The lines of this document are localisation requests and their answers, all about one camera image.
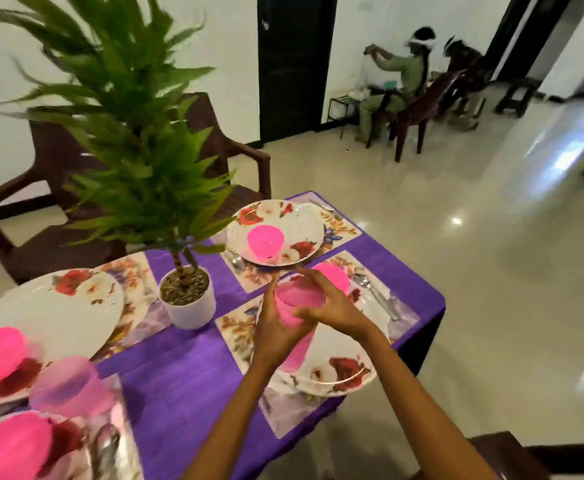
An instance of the white plant pot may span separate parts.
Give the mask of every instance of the white plant pot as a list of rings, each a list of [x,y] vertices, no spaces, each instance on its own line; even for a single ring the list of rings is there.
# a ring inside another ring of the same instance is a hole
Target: white plant pot
[[[216,312],[216,298],[214,297],[212,278],[207,269],[201,266],[199,266],[199,269],[205,271],[209,278],[208,289],[201,298],[189,305],[170,305],[161,299],[163,306],[168,310],[168,315],[170,316],[172,323],[184,330],[196,330],[197,328],[201,328],[214,317],[214,313]],[[161,294],[161,289],[163,287],[163,280],[172,273],[176,273],[176,270],[174,269],[163,276],[163,279],[159,283],[159,295]]]

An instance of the green shirt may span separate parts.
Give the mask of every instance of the green shirt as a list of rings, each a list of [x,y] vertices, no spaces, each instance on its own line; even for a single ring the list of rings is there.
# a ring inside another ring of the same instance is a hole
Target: green shirt
[[[416,94],[423,80],[423,57],[400,57],[396,55],[390,60],[376,57],[378,66],[383,70],[400,72],[402,88],[400,92],[408,97]]]

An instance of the person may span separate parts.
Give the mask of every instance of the person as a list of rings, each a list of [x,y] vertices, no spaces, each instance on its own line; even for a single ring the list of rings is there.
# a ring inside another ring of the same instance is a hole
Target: person
[[[443,55],[450,58],[448,71],[463,71],[450,87],[439,105],[435,119],[442,119],[460,98],[468,93],[477,93],[486,86],[486,67],[483,55],[476,49],[465,45],[463,40],[450,38],[445,44]]]
[[[406,42],[411,57],[401,57],[388,52],[375,44],[368,46],[363,54],[371,55],[376,65],[387,71],[400,72],[402,87],[394,91],[385,107],[388,111],[399,112],[408,107],[414,96],[419,95],[427,84],[429,75],[429,53],[434,45],[436,34],[431,27],[421,27]],[[383,94],[369,96],[359,105],[360,133],[356,138],[367,143],[372,131],[372,114],[381,107]]]
[[[288,328],[280,321],[274,303],[277,281],[270,283],[256,325],[250,367],[183,479],[230,478],[250,419],[270,378],[299,340],[321,322],[363,346],[426,478],[495,480],[487,462],[425,391],[376,324],[320,271],[297,271],[323,290],[325,304],[295,310],[294,315],[302,318],[303,324]]]

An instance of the green pants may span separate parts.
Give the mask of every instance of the green pants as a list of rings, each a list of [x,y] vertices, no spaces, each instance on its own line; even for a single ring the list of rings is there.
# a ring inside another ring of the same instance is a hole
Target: green pants
[[[383,95],[369,96],[367,99],[361,101],[358,107],[358,114],[360,118],[360,132],[361,138],[367,140],[372,131],[372,114],[381,107],[383,102]],[[388,111],[399,112],[405,109],[405,101],[397,95],[390,97],[390,102],[385,107]]]

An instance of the plant stem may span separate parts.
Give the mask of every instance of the plant stem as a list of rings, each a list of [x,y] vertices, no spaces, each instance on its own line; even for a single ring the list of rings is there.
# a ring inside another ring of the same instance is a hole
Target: plant stem
[[[186,273],[185,267],[181,262],[181,257],[179,256],[179,252],[175,250],[170,250],[170,254],[172,255],[172,259],[174,260],[174,268],[176,269],[176,274],[179,277],[179,283],[181,283],[181,287],[183,289],[187,289],[192,282],[192,274]]]

